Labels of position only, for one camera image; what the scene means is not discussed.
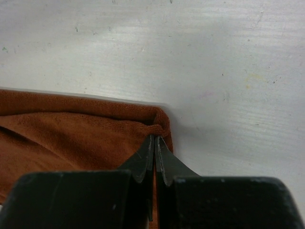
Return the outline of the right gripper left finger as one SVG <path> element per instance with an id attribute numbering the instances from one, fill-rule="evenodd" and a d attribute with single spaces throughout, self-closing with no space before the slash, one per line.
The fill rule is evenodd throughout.
<path id="1" fill-rule="evenodd" d="M 145 229 L 153 219 L 154 137 L 117 169 L 40 172 L 15 183 L 3 229 Z"/>

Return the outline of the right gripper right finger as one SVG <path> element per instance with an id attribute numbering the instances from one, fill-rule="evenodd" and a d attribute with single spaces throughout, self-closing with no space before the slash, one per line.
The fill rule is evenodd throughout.
<path id="1" fill-rule="evenodd" d="M 161 229 L 302 229 L 285 184 L 274 177 L 204 177 L 155 139 Z"/>

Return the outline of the brown towel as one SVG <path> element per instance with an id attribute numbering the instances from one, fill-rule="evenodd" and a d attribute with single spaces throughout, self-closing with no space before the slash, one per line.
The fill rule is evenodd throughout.
<path id="1" fill-rule="evenodd" d="M 117 169 L 150 135 L 172 149 L 159 107 L 1 90 L 0 203 L 29 173 Z"/>

